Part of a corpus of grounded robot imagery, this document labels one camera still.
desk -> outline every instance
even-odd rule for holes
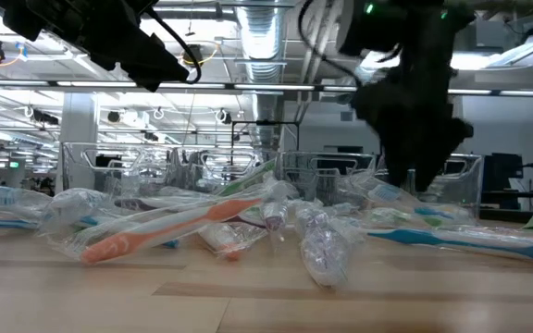
[[[0,332],[533,332],[533,264],[368,240],[320,290],[290,235],[240,262],[194,240],[84,267],[42,238],[0,237]]]

ceiling pipe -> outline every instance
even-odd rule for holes
[[[261,4],[264,1],[244,1],[245,4]],[[265,6],[236,7],[240,23],[242,50],[245,59],[279,61],[282,59],[283,34],[285,31],[285,10]],[[280,82],[282,66],[277,63],[248,63],[246,75],[254,84]],[[255,93],[252,95],[255,120],[281,120],[283,99],[274,94]],[[272,130],[257,129],[256,144],[261,147],[279,145],[280,127]]]
[[[156,6],[154,10],[162,19],[206,19],[216,21],[237,22],[236,14],[231,9],[222,9],[219,3],[215,6]]]

ceiling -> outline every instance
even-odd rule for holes
[[[230,5],[239,6],[242,1],[221,1],[224,10],[233,11]],[[208,8],[215,2],[199,1],[160,1],[162,7]],[[306,62],[306,48],[301,43],[296,29],[299,3],[297,0],[280,0],[280,10],[285,11],[284,55],[285,64],[280,76],[280,83],[298,83],[302,81],[303,66]],[[477,7],[478,20],[487,20],[502,24],[504,18],[515,18],[509,24],[520,22],[520,26],[533,22],[533,5],[517,6],[512,10],[508,1],[470,1]],[[321,33],[318,42],[324,47],[326,55],[347,68],[356,68],[361,59],[347,58],[336,52],[335,40],[338,24],[336,18],[330,25],[330,35]],[[4,42],[6,60],[0,67],[2,80],[129,80],[120,68],[106,72],[91,62],[79,49],[59,40],[47,32],[41,33],[36,42],[28,42],[15,32],[6,28],[0,16],[0,41]],[[308,31],[317,26],[316,11],[307,15]],[[188,44],[200,44],[205,62],[203,63],[202,82],[246,82],[246,65],[243,63],[240,28],[234,21],[215,21],[208,19],[167,19],[166,23],[174,29]],[[154,21],[144,19],[141,25],[147,34],[155,33],[165,43],[166,48],[175,56],[182,53],[181,47]],[[503,38],[519,39],[513,32],[503,27]],[[342,79],[339,71],[326,64],[309,62],[313,70],[313,82],[322,80]],[[516,70],[477,70],[460,72],[452,81],[452,88],[457,89],[533,89],[533,68]],[[116,130],[136,130],[128,124],[111,123],[109,112],[137,113],[141,118],[149,118],[144,125],[150,131],[174,130],[174,134],[159,135],[159,142],[175,145],[230,145],[231,126],[222,124],[216,119],[220,110],[228,112],[234,120],[254,121],[253,96],[247,93],[186,93],[179,92],[97,92],[94,97],[100,105],[100,142],[143,143],[147,140],[142,133],[117,133]],[[297,94],[286,93],[284,96],[283,119],[294,120],[298,110]],[[41,110],[63,121],[64,93],[60,91],[29,91],[0,88],[0,127],[2,128],[42,128],[43,124],[35,123],[27,114],[32,109]],[[330,126],[353,126],[355,122],[341,122],[339,113],[347,111],[347,106],[335,103],[311,103],[306,109],[304,124]],[[48,154],[55,155],[58,148],[58,127],[46,126],[49,130],[30,132],[0,132],[0,144],[26,148],[39,148]],[[193,130],[210,134],[191,134]],[[254,125],[243,129],[238,146],[253,144],[257,129]]]

packaged toothbrush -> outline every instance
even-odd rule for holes
[[[37,191],[0,186],[0,212],[17,219],[39,223],[44,208],[52,198]]]
[[[293,207],[305,268],[320,287],[341,287],[348,279],[353,245],[362,240],[358,221],[329,216],[313,203],[295,203]]]
[[[284,182],[271,181],[218,198],[209,206],[190,205],[188,210],[176,214],[166,214],[167,209],[160,208],[125,216],[78,232],[62,243],[62,249],[85,264],[118,258],[228,221],[268,198],[286,196],[287,190]]]

